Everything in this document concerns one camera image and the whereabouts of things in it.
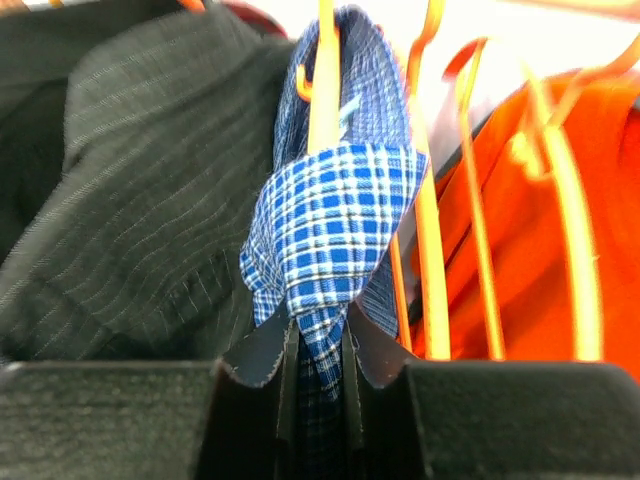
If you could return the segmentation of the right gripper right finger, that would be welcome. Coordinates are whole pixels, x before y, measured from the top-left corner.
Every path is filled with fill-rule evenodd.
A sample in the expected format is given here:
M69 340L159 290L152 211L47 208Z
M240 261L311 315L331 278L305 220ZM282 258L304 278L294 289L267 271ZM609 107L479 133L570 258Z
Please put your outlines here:
M426 361L349 309L361 479L635 479L639 388L609 364Z

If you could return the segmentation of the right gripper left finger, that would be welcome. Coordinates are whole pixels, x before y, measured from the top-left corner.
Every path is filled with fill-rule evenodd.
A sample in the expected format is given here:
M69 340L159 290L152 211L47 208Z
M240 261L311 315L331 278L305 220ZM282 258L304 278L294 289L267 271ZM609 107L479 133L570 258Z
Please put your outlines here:
M272 319L214 361L15 363L5 479L283 479L295 329Z

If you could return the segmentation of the blue checked shirt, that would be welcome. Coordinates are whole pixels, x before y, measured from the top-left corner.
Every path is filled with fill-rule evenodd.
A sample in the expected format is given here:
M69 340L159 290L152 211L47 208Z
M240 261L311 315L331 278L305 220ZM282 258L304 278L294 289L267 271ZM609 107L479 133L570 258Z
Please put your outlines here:
M299 479L345 474L341 337L348 306L359 301L375 325L396 335L388 248L428 166L411 144L404 80L390 44L357 7L338 9L335 22L339 142L308 152L310 107L289 69L275 120L274 171L240 253L254 321L285 306L299 328Z

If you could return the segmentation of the orange hanger of blue shirt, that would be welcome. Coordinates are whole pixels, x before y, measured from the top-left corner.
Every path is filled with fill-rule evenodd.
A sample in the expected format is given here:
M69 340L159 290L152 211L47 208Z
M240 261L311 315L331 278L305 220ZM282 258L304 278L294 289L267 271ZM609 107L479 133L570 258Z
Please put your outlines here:
M296 69L298 95L310 104L309 154L340 141L340 33L335 25L332 0L318 1L319 37L313 79L306 78L304 64Z

